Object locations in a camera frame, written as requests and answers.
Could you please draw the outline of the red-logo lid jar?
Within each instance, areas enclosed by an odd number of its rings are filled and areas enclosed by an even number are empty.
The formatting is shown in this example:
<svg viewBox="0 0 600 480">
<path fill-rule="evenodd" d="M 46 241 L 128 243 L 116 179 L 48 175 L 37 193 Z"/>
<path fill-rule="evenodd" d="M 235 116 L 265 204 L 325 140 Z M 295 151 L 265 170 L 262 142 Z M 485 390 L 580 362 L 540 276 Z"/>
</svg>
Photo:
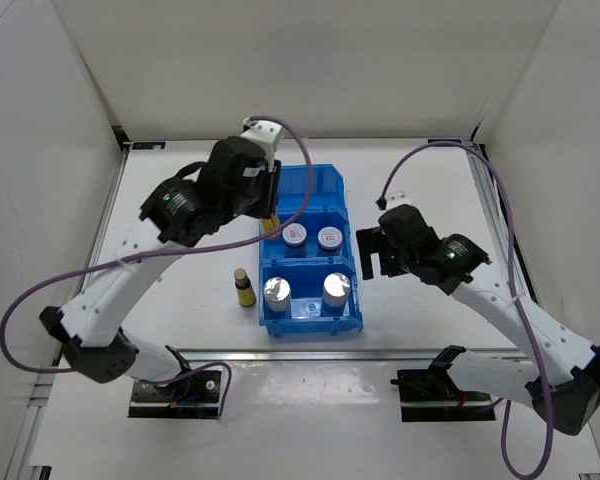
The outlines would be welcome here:
<svg viewBox="0 0 600 480">
<path fill-rule="evenodd" d="M 334 226 L 323 227 L 317 235 L 317 255 L 319 257 L 338 256 L 343 243 L 343 234 Z"/>
<path fill-rule="evenodd" d="M 300 223 L 291 223 L 282 231 L 285 258 L 303 258 L 306 256 L 307 230 Z"/>
</svg>

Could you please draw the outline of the small amber bottle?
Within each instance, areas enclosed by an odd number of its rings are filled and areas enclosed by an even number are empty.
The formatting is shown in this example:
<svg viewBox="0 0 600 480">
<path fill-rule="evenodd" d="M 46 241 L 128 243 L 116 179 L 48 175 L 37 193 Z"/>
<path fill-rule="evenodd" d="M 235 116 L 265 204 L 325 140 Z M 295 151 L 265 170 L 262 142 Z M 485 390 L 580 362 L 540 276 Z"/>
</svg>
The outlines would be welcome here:
<svg viewBox="0 0 600 480">
<path fill-rule="evenodd" d="M 269 218 L 262 218 L 260 220 L 261 231 L 263 234 L 267 234 L 266 240 L 274 240 L 280 236 L 279 226 L 280 217 L 277 213 L 274 213 Z"/>
<path fill-rule="evenodd" d="M 242 307 L 248 308 L 256 304 L 256 294 L 251 279 L 244 268 L 237 268 L 233 274 L 234 286 L 238 302 Z"/>
</svg>

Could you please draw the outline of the silver-lid blue-label bottle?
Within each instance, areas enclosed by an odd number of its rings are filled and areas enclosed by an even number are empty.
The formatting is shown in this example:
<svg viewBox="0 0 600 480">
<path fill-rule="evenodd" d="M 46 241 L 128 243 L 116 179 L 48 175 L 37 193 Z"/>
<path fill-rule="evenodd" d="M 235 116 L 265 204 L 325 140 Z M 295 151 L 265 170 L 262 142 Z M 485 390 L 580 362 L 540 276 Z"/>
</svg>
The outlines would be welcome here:
<svg viewBox="0 0 600 480">
<path fill-rule="evenodd" d="M 278 320 L 291 315 L 291 286 L 282 277 L 271 277 L 263 287 L 265 317 Z"/>
<path fill-rule="evenodd" d="M 323 282 L 321 314 L 340 316 L 343 314 L 351 293 L 351 281 L 343 273 L 331 273 Z"/>
</svg>

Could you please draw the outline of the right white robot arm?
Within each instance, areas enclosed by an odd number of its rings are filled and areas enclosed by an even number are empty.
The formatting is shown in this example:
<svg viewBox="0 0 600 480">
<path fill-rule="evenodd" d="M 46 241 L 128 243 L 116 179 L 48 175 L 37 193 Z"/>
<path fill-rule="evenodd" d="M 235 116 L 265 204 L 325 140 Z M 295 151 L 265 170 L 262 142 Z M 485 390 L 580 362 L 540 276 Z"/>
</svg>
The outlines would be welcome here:
<svg viewBox="0 0 600 480">
<path fill-rule="evenodd" d="M 600 345 L 562 325 L 533 301 L 511 295 L 489 255 L 461 234 L 440 238 L 420 211 L 402 204 L 356 233 L 362 276 L 412 274 L 466 305 L 533 360 L 532 366 L 449 346 L 429 366 L 440 399 L 461 391 L 502 397 L 533 409 L 551 428 L 575 436 L 600 406 Z"/>
</svg>

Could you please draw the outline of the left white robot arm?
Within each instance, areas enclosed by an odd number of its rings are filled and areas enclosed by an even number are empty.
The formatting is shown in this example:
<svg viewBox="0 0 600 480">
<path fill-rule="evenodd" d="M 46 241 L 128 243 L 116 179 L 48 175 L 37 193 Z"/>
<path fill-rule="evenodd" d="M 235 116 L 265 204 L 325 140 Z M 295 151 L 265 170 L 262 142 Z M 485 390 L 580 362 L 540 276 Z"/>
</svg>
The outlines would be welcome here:
<svg viewBox="0 0 600 480">
<path fill-rule="evenodd" d="M 97 383 L 123 375 L 146 381 L 168 400 L 186 395 L 189 367 L 179 354 L 132 335 L 122 323 L 161 274 L 203 237 L 241 215 L 273 214 L 279 142 L 274 129 L 217 141 L 207 161 L 183 167 L 143 202 L 118 260 L 72 300 L 41 312 L 72 370 Z"/>
</svg>

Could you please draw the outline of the blue three-compartment plastic bin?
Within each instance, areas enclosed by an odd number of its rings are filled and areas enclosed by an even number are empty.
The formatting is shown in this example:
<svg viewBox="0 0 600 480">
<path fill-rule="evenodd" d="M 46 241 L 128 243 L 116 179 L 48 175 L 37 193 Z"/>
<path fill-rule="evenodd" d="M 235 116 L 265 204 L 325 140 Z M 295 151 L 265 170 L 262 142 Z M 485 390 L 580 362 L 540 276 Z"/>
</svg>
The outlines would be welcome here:
<svg viewBox="0 0 600 480">
<path fill-rule="evenodd" d="M 341 173 L 331 164 L 313 167 L 314 183 L 308 206 L 297 218 L 307 230 L 306 256 L 285 258 L 281 236 L 265 240 L 259 247 L 259 292 L 271 277 L 282 277 L 291 286 L 291 315 L 284 319 L 265 317 L 264 299 L 259 302 L 259 324 L 275 338 L 290 334 L 338 335 L 363 330 L 363 316 L 357 295 L 357 275 L 351 245 L 351 228 Z M 343 243 L 338 256 L 317 255 L 317 235 L 325 226 L 341 230 Z M 351 281 L 351 293 L 340 316 L 323 316 L 323 282 L 331 273 L 343 273 Z"/>
</svg>

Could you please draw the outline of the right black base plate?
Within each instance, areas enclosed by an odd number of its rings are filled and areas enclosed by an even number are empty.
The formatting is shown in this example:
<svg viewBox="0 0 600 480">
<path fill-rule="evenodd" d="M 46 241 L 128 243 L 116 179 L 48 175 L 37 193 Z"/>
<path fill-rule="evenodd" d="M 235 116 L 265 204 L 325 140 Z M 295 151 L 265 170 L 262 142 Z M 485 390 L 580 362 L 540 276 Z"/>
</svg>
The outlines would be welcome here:
<svg viewBox="0 0 600 480">
<path fill-rule="evenodd" d="M 402 369 L 390 384 L 397 389 L 403 423 L 460 423 L 496 420 L 496 400 L 475 391 L 436 387 L 426 369 Z"/>
</svg>

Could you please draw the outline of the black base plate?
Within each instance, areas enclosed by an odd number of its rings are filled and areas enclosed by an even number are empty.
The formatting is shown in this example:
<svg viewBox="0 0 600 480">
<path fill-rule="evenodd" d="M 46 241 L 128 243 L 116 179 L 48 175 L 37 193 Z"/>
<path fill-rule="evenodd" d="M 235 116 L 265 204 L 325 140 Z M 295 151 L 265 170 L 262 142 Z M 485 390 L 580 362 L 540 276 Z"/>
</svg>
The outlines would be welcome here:
<svg viewBox="0 0 600 480">
<path fill-rule="evenodd" d="M 128 418 L 218 420 L 233 379 L 231 367 L 221 361 L 193 369 L 194 374 L 174 386 L 134 383 Z"/>
<path fill-rule="evenodd" d="M 402 369 L 390 384 L 397 389 L 403 423 L 460 423 L 496 420 L 496 400 L 475 391 L 436 387 L 426 369 Z"/>
</svg>

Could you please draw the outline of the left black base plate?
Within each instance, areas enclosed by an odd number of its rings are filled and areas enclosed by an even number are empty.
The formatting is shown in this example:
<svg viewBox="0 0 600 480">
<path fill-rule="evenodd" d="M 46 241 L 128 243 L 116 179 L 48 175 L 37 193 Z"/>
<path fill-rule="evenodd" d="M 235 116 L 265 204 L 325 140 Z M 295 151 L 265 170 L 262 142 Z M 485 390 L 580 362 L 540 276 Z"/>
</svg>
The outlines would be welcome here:
<svg viewBox="0 0 600 480">
<path fill-rule="evenodd" d="M 194 374 L 174 386 L 134 383 L 128 418 L 218 420 L 233 379 L 231 367 L 221 361 L 193 369 Z"/>
</svg>

